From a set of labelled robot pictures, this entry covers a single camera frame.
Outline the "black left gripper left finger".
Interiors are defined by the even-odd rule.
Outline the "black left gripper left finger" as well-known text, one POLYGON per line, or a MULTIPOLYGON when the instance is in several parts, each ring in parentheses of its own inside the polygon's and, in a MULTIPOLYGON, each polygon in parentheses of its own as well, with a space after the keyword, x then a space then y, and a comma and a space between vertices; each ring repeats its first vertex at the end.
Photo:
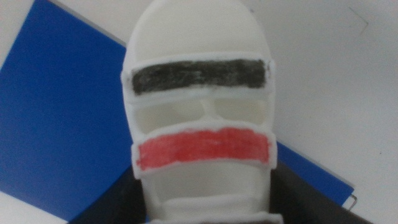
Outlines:
POLYGON ((140 180, 132 167, 69 224, 138 224, 147 221, 146 206, 140 180))

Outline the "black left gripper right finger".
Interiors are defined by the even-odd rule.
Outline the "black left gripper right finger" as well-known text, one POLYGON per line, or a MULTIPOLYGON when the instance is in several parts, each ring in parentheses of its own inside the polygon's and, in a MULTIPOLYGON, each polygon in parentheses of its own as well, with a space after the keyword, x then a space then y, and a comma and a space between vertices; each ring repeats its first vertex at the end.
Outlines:
POLYGON ((279 162, 271 171, 269 211, 286 224, 371 224, 324 196, 279 162))

